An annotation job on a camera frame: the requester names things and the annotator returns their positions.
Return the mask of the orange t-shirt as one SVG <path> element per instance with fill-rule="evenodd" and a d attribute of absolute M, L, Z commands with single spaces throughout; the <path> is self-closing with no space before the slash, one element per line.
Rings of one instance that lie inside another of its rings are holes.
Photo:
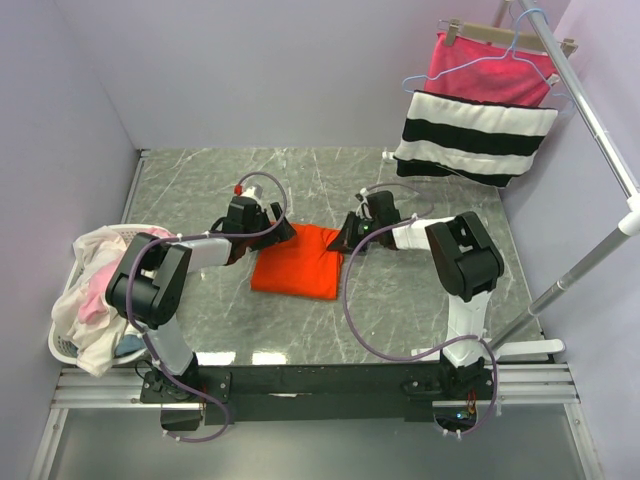
<path fill-rule="evenodd" d="M 328 247 L 337 229 L 312 224 L 293 224 L 296 235 L 262 250 L 250 280 L 253 291 L 336 300 L 343 255 Z"/>

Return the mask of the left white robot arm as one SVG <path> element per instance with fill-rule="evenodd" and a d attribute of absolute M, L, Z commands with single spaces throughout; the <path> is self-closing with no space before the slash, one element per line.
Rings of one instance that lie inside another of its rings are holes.
<path fill-rule="evenodd" d="M 259 201 L 234 197 L 225 216 L 202 234 L 161 238 L 140 232 L 131 240 L 105 292 L 107 304 L 142 335 L 156 368 L 168 373 L 164 389 L 176 401 L 193 399 L 200 388 L 195 353 L 176 319 L 187 276 L 234 264 L 245 253 L 296 237 L 280 204 L 268 212 Z"/>

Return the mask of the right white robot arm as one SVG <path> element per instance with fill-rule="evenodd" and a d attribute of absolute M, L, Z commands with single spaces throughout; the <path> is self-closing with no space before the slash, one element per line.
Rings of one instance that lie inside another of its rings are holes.
<path fill-rule="evenodd" d="M 356 197 L 358 209 L 348 213 L 327 249 L 354 254 L 375 242 L 388 250 L 423 250 L 432 256 L 449 300 L 442 355 L 452 366 L 439 374 L 439 387 L 449 398 L 464 397 L 474 386 L 467 367 L 488 356 L 480 340 L 491 294 L 504 274 L 501 253 L 473 211 L 440 219 L 414 214 L 403 220 L 388 190 L 363 189 Z"/>

